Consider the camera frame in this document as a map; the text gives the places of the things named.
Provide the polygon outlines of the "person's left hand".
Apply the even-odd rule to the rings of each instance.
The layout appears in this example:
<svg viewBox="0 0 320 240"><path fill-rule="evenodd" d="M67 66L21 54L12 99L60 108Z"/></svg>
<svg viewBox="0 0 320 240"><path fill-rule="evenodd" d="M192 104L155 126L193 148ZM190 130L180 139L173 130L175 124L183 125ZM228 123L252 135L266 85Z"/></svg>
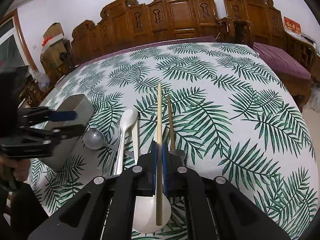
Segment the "person's left hand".
<svg viewBox="0 0 320 240"><path fill-rule="evenodd" d="M4 167L13 168L13 176L17 181L26 181L29 176L30 160L12 160L6 157L0 157L1 173L3 173Z"/></svg>

